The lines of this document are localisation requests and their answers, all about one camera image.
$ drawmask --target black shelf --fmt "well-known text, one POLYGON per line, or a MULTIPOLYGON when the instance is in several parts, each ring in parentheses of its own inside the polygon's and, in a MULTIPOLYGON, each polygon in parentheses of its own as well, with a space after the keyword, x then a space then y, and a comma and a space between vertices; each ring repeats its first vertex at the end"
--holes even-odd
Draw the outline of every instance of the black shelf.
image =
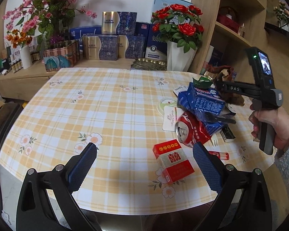
POLYGON ((270 32, 271 30, 277 32, 277 33, 280 33, 282 35, 284 35, 287 39, 289 39, 289 32, 280 28, 280 27, 277 27, 273 24, 270 24, 270 23, 265 23, 264 24, 264 29, 267 31, 267 32, 270 32))

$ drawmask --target device screen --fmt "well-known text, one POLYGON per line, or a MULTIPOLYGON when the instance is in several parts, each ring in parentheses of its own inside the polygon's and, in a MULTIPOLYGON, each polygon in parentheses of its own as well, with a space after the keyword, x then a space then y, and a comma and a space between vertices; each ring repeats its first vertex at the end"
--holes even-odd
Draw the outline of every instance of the device screen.
POLYGON ((265 54, 261 52, 258 52, 258 54, 261 61, 263 73, 265 73, 266 75, 272 75, 269 59, 265 54))

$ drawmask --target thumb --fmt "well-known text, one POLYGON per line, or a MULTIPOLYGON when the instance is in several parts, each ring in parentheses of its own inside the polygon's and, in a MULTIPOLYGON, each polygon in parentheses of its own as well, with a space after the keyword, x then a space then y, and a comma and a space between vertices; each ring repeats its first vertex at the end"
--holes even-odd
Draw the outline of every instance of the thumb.
POLYGON ((259 111, 256 111, 254 115, 260 122, 268 123, 273 127, 277 124, 278 121, 277 109, 261 109, 259 111))

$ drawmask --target hand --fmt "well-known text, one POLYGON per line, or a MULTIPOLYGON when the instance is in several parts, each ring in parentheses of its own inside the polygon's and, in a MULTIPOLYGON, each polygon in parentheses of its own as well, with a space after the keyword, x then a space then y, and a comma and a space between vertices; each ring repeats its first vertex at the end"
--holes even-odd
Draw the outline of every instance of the hand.
POLYGON ((268 123, 272 125, 276 132, 274 146, 284 152, 287 150, 289 146, 289 115, 283 107, 273 110, 261 109, 260 111, 254 111, 248 119, 254 125, 252 136, 258 137, 259 122, 268 123))

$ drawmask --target red basket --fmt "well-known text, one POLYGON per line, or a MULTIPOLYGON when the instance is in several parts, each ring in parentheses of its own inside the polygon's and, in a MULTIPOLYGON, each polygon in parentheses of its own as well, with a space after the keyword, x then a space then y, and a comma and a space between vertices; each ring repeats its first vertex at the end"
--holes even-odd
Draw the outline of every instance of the red basket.
POLYGON ((228 9, 228 11, 231 11, 231 10, 232 10, 233 13, 234 13, 234 15, 235 15, 235 19, 238 20, 238 13, 237 13, 233 8, 231 8, 231 7, 221 7, 221 8, 219 9, 219 13, 218 13, 218 15, 217 15, 216 21, 218 21, 219 23, 221 23, 221 24, 223 24, 224 26, 228 27, 228 28, 231 29, 232 31, 238 33, 238 30, 239 30, 240 25, 239 25, 237 22, 235 22, 234 20, 232 20, 232 19, 230 19, 230 18, 228 18, 228 17, 226 17, 225 15, 223 15, 223 14, 220 13, 221 9, 224 9, 224 8, 228 9))

